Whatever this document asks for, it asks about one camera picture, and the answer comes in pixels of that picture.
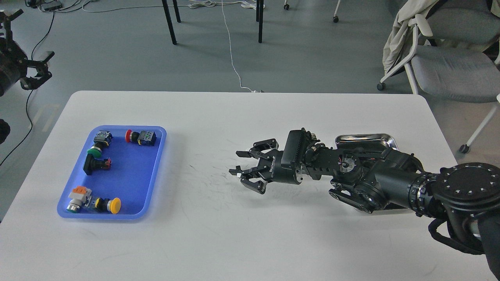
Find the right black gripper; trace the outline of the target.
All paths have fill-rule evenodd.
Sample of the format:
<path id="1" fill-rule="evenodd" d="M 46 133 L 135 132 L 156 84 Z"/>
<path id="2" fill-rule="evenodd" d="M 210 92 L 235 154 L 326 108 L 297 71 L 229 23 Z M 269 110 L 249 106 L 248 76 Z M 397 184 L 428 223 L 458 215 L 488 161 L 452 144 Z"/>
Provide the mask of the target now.
<path id="1" fill-rule="evenodd" d="M 266 192 L 268 183 L 288 183 L 298 185 L 302 183 L 302 174 L 292 169 L 284 169 L 281 164 L 283 152 L 278 150 L 279 144 L 276 139 L 266 139 L 254 142 L 248 151 L 236 151 L 240 158 L 261 158 L 261 164 L 247 170 L 237 165 L 235 169 L 229 169 L 229 173 L 237 176 L 240 182 L 248 189 L 259 194 Z"/>

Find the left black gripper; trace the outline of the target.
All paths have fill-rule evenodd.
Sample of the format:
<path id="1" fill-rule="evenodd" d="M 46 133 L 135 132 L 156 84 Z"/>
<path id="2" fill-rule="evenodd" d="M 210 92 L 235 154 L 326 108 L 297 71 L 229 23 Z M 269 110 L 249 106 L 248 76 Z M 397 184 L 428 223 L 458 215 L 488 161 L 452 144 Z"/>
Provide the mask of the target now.
<path id="1" fill-rule="evenodd" d="M 5 30 L 5 41 L 0 42 L 0 96 L 3 96 L 13 84 L 20 80 L 24 90 L 35 90 L 47 82 L 52 73 L 48 69 L 48 61 L 55 55 L 54 51 L 47 52 L 43 60 L 27 59 L 26 53 L 13 40 L 11 22 L 23 14 L 22 9 L 14 12 L 0 11 L 1 28 Z M 35 69 L 36 75 L 27 76 L 27 69 Z"/>

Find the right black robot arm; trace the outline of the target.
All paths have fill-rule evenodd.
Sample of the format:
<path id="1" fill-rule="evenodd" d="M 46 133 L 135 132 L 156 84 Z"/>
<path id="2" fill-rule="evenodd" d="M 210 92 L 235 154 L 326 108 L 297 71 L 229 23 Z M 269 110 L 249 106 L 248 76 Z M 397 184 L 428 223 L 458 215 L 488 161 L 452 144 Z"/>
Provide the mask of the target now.
<path id="1" fill-rule="evenodd" d="M 492 164 L 468 162 L 434 174 L 384 136 L 339 136 L 331 148 L 304 128 L 289 132 L 283 151 L 267 139 L 236 155 L 258 160 L 256 167 L 229 172 L 259 194 L 267 183 L 298 185 L 305 175 L 331 176 L 329 194 L 358 210 L 398 205 L 433 218 L 428 230 L 434 240 L 466 254 L 485 254 L 499 278 L 499 168 Z"/>

